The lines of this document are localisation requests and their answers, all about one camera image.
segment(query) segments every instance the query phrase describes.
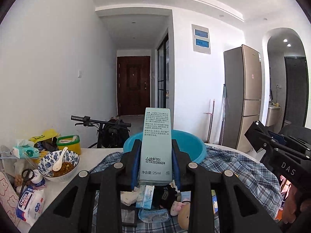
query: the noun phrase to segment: refrigerator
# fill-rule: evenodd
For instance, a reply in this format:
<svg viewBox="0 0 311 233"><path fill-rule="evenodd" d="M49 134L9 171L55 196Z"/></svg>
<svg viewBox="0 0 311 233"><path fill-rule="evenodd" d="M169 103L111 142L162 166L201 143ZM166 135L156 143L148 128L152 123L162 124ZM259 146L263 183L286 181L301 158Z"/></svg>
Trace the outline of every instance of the refrigerator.
<svg viewBox="0 0 311 233"><path fill-rule="evenodd" d="M226 103L222 145L242 152L252 150L244 136L259 120L262 97L260 53L242 45L224 52Z"/></svg>

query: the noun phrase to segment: human hand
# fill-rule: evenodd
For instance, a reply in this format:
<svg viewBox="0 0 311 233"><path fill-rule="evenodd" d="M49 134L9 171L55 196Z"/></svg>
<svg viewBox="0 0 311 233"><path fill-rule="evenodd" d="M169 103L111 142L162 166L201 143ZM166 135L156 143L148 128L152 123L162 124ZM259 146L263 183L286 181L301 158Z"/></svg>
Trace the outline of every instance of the human hand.
<svg viewBox="0 0 311 233"><path fill-rule="evenodd" d="M297 210L297 204L295 200L295 195L298 192L298 189L295 186L291 186L289 190L288 197L285 201L283 213L282 213L282 221L284 223L293 223L296 220L295 212ZM311 198L302 202L299 207L300 212L304 212L311 206Z"/></svg>

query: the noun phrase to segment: gray floor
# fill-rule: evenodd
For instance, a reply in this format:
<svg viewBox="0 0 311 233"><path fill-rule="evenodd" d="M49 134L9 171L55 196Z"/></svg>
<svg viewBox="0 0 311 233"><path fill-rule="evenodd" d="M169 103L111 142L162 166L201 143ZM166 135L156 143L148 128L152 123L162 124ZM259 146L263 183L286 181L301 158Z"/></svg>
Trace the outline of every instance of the gray floor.
<svg viewBox="0 0 311 233"><path fill-rule="evenodd" d="M130 136L142 132L144 129L144 119L145 115L138 115L138 116L120 116L125 123L131 123L132 126L129 128Z"/></svg>

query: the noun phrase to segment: small white bottle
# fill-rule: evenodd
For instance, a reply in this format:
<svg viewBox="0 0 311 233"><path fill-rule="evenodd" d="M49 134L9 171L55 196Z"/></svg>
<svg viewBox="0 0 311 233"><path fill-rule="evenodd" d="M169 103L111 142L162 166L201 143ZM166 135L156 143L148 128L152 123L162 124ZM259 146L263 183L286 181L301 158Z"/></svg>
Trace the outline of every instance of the small white bottle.
<svg viewBox="0 0 311 233"><path fill-rule="evenodd" d="M34 178L31 180L31 182L36 186L43 186L45 184L45 179L43 178L43 176L41 175L41 173L39 173L39 171L37 169L34 170Z"/></svg>

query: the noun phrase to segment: white ceramic spoon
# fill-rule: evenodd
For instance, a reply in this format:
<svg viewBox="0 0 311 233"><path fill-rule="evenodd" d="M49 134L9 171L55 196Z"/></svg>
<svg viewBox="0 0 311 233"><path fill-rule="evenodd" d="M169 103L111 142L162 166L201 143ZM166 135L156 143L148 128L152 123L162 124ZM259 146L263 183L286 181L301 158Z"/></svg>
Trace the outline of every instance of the white ceramic spoon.
<svg viewBox="0 0 311 233"><path fill-rule="evenodd" d="M59 159L56 161L56 163L53 165L53 171L57 172L61 169L62 167L62 162L63 162L63 156L66 152L66 150L68 149L68 147L65 147L62 151L62 154L60 155Z"/></svg>

